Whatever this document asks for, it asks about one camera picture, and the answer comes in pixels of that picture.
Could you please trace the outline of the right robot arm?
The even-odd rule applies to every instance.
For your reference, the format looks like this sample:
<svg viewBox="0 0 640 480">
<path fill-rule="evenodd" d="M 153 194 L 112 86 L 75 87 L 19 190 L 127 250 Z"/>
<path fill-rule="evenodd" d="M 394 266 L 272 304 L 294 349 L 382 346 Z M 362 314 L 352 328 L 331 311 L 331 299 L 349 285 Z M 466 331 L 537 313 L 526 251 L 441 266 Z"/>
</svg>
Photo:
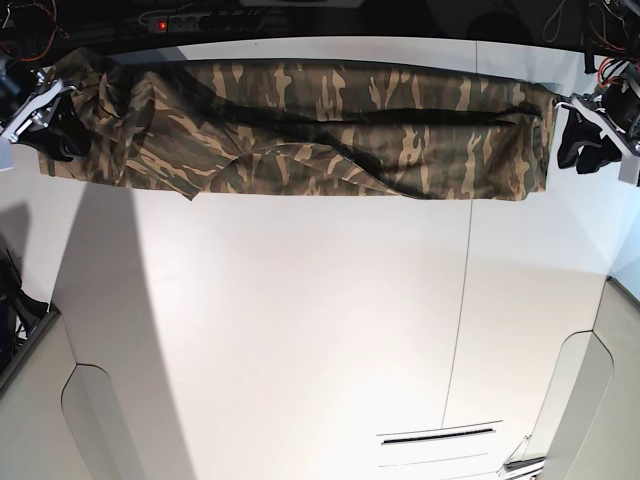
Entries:
<svg viewBox="0 0 640 480">
<path fill-rule="evenodd" d="M 91 147 L 78 118 L 72 83 L 51 79 L 40 62 L 54 41 L 68 34 L 59 26 L 55 1 L 1 3 L 1 168 L 12 167 L 14 144 L 59 162 L 86 156 Z"/>
</svg>

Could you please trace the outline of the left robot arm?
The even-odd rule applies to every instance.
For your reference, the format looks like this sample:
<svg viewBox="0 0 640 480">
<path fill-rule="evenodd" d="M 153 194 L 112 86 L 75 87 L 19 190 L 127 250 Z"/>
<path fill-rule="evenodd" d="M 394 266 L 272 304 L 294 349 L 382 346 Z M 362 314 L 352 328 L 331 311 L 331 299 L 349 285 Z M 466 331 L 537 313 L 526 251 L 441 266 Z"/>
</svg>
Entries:
<svg viewBox="0 0 640 480">
<path fill-rule="evenodd" d="M 590 93 L 574 93 L 558 106 L 567 121 L 557 153 L 561 169 L 593 174 L 617 163 L 619 180 L 639 185 L 639 3 L 578 3 Z"/>
</svg>

